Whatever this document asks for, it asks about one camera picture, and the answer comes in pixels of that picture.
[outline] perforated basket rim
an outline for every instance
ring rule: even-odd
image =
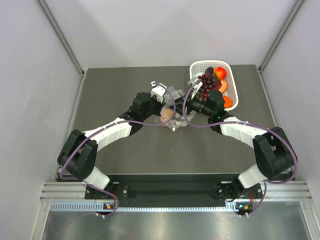
[[[228,63],[226,63],[225,61],[220,61],[220,60],[201,60],[201,61],[196,61],[196,62],[192,63],[190,68],[189,68],[190,79],[193,77],[192,71],[191,71],[193,66],[196,65],[196,64],[202,64],[202,63],[222,64],[222,65],[225,65],[229,69],[229,71],[231,73],[231,80],[232,80],[232,84],[233,84],[233,89],[234,89],[234,94],[235,94],[235,100],[236,101],[235,101],[235,103],[234,103],[234,105],[232,107],[226,108],[225,110],[226,111],[231,111],[231,110],[235,109],[238,106],[239,98],[238,98],[238,91],[237,91],[237,87],[236,87],[236,83],[235,83],[235,79],[234,79],[234,74],[232,72],[232,69],[231,69],[230,65]]]

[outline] white wall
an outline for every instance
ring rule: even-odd
[[[80,76],[35,0],[0,3],[0,239],[29,239]]]
[[[83,68],[260,65],[296,0],[46,0]]]
[[[320,212],[320,1],[307,0],[264,76],[276,114]]]

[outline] white basket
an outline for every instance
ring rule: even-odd
[[[228,83],[228,87],[223,95],[228,96],[232,100],[232,107],[226,108],[226,111],[231,111],[238,106],[238,93],[235,84],[235,79],[232,74],[231,67],[225,63],[224,61],[217,61],[217,60],[206,60],[206,61],[196,61],[190,66],[190,79],[193,77],[201,76],[207,70],[207,68],[217,68],[223,67],[226,70],[226,77],[225,81]]]

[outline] gray tabletop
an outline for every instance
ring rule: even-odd
[[[238,119],[273,127],[274,122],[255,65],[232,65],[239,104]],[[188,66],[89,69],[75,119],[86,131],[113,121],[131,106],[138,92],[157,81],[187,92]],[[207,117],[196,114],[196,124]],[[147,122],[153,123],[153,116]],[[108,174],[241,173],[255,163],[252,148],[210,128],[144,126],[136,134],[99,151],[96,166]]]

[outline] transparent plastic bag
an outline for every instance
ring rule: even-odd
[[[170,86],[167,89],[172,94],[172,96],[175,100],[185,95],[185,93],[181,89],[175,90],[174,86]],[[172,114],[174,112],[171,108],[169,108],[170,106],[173,105],[173,102],[171,100],[171,97],[167,93],[164,95],[164,102],[165,102],[165,105],[161,110],[161,116],[155,116],[155,118],[154,118],[154,122],[156,124],[166,122],[172,116]],[[191,113],[187,116],[187,119],[189,121],[191,121],[191,119],[195,115],[196,115],[196,112],[191,111]],[[170,128],[173,132],[175,132],[178,128],[184,127],[187,125],[188,124],[187,124],[185,118],[183,116],[181,116],[179,113],[175,113],[172,120],[170,122],[168,122],[167,124],[165,124],[164,126]]]

